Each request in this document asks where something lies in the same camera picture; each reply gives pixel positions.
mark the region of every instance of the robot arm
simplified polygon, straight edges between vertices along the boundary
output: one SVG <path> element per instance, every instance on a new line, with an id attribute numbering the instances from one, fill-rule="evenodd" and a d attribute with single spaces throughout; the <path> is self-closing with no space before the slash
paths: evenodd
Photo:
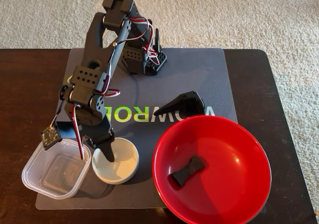
<path id="1" fill-rule="evenodd" d="M 152 47 L 152 21 L 140 16 L 133 0 L 104 0 L 103 7 L 106 13 L 95 14 L 87 32 L 81 65 L 69 79 L 71 86 L 62 87 L 60 99 L 65 101 L 64 109 L 73 120 L 79 146 L 81 137 L 85 137 L 92 148 L 100 148 L 113 162 L 111 143 L 115 135 L 106 116 L 103 96 L 107 95 L 116 65 L 122 56 L 128 71 L 157 74 L 166 56 L 160 47 L 158 30 Z M 105 29 L 115 31 L 118 37 L 103 48 Z M 63 138 L 54 123 L 55 120 L 41 133 L 46 149 Z"/>

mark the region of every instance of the beige carpet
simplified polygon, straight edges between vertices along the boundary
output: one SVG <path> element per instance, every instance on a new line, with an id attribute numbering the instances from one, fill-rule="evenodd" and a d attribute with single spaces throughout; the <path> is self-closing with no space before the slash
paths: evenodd
<path id="1" fill-rule="evenodd" d="M 164 47 L 256 48 L 269 57 L 319 211 L 319 0 L 135 0 Z M 83 47 L 102 0 L 0 0 L 0 48 Z"/>

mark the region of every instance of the white bowl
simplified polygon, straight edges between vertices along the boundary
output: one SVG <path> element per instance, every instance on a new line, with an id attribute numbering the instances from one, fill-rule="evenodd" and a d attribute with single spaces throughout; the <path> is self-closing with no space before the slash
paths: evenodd
<path id="1" fill-rule="evenodd" d="M 139 166 L 139 153 L 135 146 L 124 138 L 115 138 L 111 143 L 114 162 L 109 162 L 97 148 L 92 158 L 95 174 L 109 184 L 121 184 L 131 179 Z"/>

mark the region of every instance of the table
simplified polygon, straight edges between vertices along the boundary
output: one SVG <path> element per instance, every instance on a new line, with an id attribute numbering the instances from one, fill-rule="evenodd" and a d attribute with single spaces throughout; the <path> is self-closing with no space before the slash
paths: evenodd
<path id="1" fill-rule="evenodd" d="M 23 185 L 21 172 L 55 113 L 69 51 L 0 50 L 0 224 L 183 223 L 168 209 L 35 208 L 36 192 Z M 263 146 L 272 169 L 268 201 L 250 223 L 316 224 L 266 53 L 224 52 L 238 123 Z"/>

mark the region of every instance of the clear plastic container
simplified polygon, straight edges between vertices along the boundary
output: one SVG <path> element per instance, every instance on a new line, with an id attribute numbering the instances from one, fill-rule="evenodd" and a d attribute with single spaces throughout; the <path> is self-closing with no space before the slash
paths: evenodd
<path id="1" fill-rule="evenodd" d="M 74 196 L 89 170 L 91 152 L 84 145 L 81 160 L 78 143 L 64 139 L 47 151 L 39 144 L 22 171 L 23 184 L 54 199 Z"/>

